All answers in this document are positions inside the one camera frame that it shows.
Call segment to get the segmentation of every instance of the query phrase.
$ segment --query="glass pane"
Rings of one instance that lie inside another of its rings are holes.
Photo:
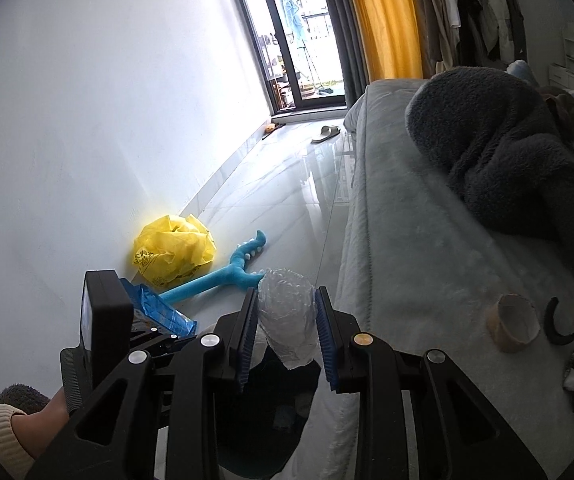
[[[279,110],[293,108],[293,96],[283,64],[283,54],[276,40],[272,19],[265,0],[245,0],[256,32],[256,42],[265,61],[263,71]]]
[[[343,72],[325,0],[274,0],[304,99],[344,95]]]

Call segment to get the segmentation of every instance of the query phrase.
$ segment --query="device screen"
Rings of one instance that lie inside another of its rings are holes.
[[[83,338],[85,350],[91,351],[91,302],[87,282],[83,288],[83,303],[80,309],[80,335]]]

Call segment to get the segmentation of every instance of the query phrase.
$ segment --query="yellow curtain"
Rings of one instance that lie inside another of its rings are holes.
[[[353,0],[369,79],[422,78],[414,0]]]

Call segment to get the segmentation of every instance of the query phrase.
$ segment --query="dark gray fuzzy blanket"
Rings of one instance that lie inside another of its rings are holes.
[[[458,68],[422,86],[406,124],[481,224],[557,240],[574,270],[574,152],[538,92],[499,70]]]

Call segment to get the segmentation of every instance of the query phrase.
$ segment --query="light blue plush toy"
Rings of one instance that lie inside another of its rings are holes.
[[[262,251],[266,243],[265,233],[257,231],[256,238],[251,238],[250,241],[236,248],[229,259],[227,267],[222,267],[222,269],[215,270],[191,282],[163,292],[160,295],[160,299],[167,304],[174,304],[219,285],[238,285],[243,290],[247,290],[250,286],[258,287],[258,283],[264,276],[263,271],[248,274],[245,272],[245,263],[255,256],[256,253]]]

